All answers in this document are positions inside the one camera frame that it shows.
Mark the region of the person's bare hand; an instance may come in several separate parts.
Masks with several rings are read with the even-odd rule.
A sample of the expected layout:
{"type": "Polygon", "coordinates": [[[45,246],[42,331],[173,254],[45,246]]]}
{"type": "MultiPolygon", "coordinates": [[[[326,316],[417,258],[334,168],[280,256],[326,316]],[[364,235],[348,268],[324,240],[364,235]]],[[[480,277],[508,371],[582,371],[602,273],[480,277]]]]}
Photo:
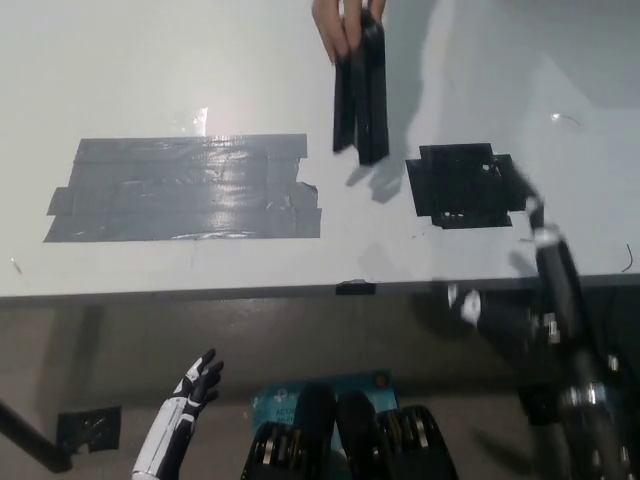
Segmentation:
{"type": "Polygon", "coordinates": [[[353,50],[361,40],[361,14],[368,10],[371,17],[380,22],[386,0],[314,0],[311,15],[321,42],[332,65],[336,65],[353,50]]]}

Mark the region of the robot right hand white black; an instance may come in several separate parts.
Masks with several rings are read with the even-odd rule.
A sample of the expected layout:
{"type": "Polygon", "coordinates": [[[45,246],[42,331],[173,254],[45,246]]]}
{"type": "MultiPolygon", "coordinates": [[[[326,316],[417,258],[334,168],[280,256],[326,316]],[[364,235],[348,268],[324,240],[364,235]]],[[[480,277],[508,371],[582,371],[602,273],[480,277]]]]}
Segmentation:
{"type": "Polygon", "coordinates": [[[487,293],[446,286],[448,313],[478,330],[492,328],[523,343],[544,337],[546,342],[568,352],[593,347],[592,329],[578,272],[559,227],[547,219],[544,201],[517,167],[511,178],[525,195],[531,243],[543,298],[550,311],[491,299],[487,293]]]}

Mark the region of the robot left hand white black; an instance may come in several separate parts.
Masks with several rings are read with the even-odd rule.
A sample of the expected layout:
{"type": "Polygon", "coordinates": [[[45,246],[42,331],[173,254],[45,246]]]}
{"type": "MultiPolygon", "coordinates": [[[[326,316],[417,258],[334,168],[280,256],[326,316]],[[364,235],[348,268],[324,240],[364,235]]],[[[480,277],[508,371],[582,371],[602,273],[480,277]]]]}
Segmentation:
{"type": "Polygon", "coordinates": [[[185,415],[196,418],[204,407],[218,397],[224,362],[216,359],[214,348],[207,350],[187,370],[172,393],[173,398],[184,400],[185,415]]]}

